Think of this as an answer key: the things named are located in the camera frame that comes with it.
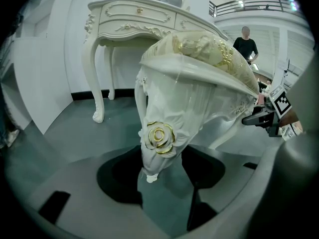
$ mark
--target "black baseboard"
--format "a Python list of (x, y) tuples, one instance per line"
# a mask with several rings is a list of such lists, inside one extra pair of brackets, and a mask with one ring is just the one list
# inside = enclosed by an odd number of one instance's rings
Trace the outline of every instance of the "black baseboard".
[[(109, 90), (102, 90), (103, 98), (109, 97)], [(83, 92), (76, 92), (71, 93), (73, 101), (76, 100), (84, 100), (84, 99), (93, 99), (93, 94), (91, 91), (83, 91)], [(115, 98), (127, 98), (127, 97), (134, 97), (134, 89), (117, 89), (115, 90)]]

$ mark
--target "drawer knob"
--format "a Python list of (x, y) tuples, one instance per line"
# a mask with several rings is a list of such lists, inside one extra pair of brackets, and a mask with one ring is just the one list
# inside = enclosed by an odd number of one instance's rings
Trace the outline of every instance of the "drawer knob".
[(143, 11), (143, 8), (139, 6), (136, 8), (136, 10), (138, 11), (138, 13), (141, 13)]

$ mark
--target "qr code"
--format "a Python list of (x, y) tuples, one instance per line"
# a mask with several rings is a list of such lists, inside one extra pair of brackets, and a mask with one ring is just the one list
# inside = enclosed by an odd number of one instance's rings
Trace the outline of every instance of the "qr code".
[(274, 101), (275, 106), (278, 109), (279, 115), (283, 115), (291, 106), (288, 99), (286, 98), (286, 93), (282, 92), (281, 95)]

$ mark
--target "vanity table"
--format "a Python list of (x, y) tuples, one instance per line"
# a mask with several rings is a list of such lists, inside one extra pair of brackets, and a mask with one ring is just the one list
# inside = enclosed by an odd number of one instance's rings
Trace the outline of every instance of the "vanity table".
[(109, 99), (114, 99), (112, 55), (115, 46), (151, 46), (166, 35), (183, 30), (206, 30), (227, 40), (213, 24), (186, 9), (157, 0), (102, 0), (88, 4), (91, 13), (85, 24), (87, 35), (84, 41), (82, 63), (85, 77), (95, 99), (96, 111), (93, 120), (101, 123), (104, 104), (95, 69), (95, 52), (98, 45), (110, 48), (105, 51), (109, 63), (111, 81)]

